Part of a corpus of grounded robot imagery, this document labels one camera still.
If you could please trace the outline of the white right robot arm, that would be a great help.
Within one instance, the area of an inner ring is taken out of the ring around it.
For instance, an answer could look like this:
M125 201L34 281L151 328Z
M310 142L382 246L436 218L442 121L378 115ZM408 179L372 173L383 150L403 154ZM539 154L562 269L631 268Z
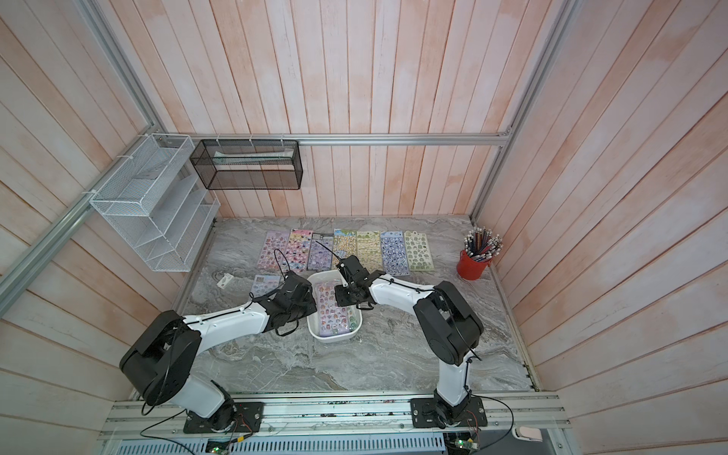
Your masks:
M483 335L483 323L457 287L443 281L424 286L368 271L356 256L340 260L343 284L336 287L341 307L385 305L415 316L428 347L439 359L435 399L449 409L470 400L469 365Z

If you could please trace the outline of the panda sticker sheet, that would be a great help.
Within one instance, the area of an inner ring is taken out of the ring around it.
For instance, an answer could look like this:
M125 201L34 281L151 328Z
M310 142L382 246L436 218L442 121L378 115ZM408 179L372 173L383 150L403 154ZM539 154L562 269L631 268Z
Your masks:
M340 259L356 255L358 253L358 233L350 229L336 229L333 252L333 265L337 265Z

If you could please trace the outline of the blue penguin sticker sheet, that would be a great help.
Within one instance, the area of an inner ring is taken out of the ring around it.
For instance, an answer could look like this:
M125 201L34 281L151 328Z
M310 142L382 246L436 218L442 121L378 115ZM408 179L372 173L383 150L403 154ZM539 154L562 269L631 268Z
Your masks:
M380 242L385 271L392 276L409 275L411 271L404 233L402 231L384 231L380 235Z

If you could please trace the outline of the pale pink sticker sheet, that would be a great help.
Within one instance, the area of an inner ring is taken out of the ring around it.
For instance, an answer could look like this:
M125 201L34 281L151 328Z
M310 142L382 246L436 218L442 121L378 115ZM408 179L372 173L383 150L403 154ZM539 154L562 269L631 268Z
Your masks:
M268 231L265 235L257 267L261 270L276 270L278 265L276 262L276 251L286 251L289 240L288 231Z

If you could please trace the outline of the pink cartoon sticker sheet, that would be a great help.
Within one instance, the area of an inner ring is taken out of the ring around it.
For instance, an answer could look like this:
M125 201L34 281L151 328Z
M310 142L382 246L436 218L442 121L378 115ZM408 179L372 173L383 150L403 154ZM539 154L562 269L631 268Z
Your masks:
M309 259L313 231L292 229L286 245L284 257L289 269L300 273L305 271Z

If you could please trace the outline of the puffy gem sticker sheet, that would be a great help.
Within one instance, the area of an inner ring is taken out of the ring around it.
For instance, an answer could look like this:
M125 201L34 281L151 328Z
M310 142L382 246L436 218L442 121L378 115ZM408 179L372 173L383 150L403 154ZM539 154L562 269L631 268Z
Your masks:
M334 237L320 233L312 235L307 269L311 271L330 270L333 263Z

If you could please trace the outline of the green frog sticker sheet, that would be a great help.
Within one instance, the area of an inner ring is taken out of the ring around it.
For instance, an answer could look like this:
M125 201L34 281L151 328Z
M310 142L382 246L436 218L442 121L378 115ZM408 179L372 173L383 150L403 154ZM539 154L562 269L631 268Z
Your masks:
M434 271L434 262L426 233L405 231L404 242L410 271Z

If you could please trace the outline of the purple animal sticker sheet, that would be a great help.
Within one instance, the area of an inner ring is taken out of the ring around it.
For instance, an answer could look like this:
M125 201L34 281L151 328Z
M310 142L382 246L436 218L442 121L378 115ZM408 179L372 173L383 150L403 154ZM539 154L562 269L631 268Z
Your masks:
M337 282L319 282L314 286L318 308L318 328L314 333L323 339L351 335L359 327L355 313L337 305L336 286Z

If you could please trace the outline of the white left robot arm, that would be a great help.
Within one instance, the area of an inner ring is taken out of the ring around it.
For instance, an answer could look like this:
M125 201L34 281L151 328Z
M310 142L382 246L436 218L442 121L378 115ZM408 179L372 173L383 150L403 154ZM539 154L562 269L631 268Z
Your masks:
M279 331L317 312L309 280L289 272L274 290L233 309L182 317L158 315L119 362L119 369L146 405L167 402L210 424L231 427L236 405L221 386L191 374L195 358L215 346L247 336Z

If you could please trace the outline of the white plastic storage box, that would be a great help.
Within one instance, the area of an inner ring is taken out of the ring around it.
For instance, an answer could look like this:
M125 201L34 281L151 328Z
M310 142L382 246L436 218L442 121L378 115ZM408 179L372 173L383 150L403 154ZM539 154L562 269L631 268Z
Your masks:
M317 306L306 319L309 333L324 344L352 339L362 326L362 312L355 306L337 304L336 288L344 284L339 271L317 272L308 280Z

